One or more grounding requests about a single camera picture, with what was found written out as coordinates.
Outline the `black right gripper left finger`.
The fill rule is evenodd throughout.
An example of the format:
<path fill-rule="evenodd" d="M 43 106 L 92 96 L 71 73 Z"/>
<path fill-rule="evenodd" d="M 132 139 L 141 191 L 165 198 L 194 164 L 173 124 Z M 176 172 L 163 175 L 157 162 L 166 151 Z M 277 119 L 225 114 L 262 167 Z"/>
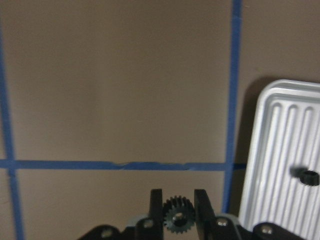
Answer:
<path fill-rule="evenodd" d="M 150 192 L 149 218 L 153 224 L 151 227 L 151 239 L 163 240 L 163 191 L 162 189 L 152 189 Z"/>

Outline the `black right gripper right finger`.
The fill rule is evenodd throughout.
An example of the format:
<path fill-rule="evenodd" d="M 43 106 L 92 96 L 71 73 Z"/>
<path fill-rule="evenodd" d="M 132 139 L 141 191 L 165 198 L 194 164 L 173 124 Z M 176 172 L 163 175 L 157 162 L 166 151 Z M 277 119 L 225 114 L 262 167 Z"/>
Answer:
<path fill-rule="evenodd" d="M 204 189 L 194 190 L 195 223 L 200 240 L 217 240 L 217 219 Z"/>

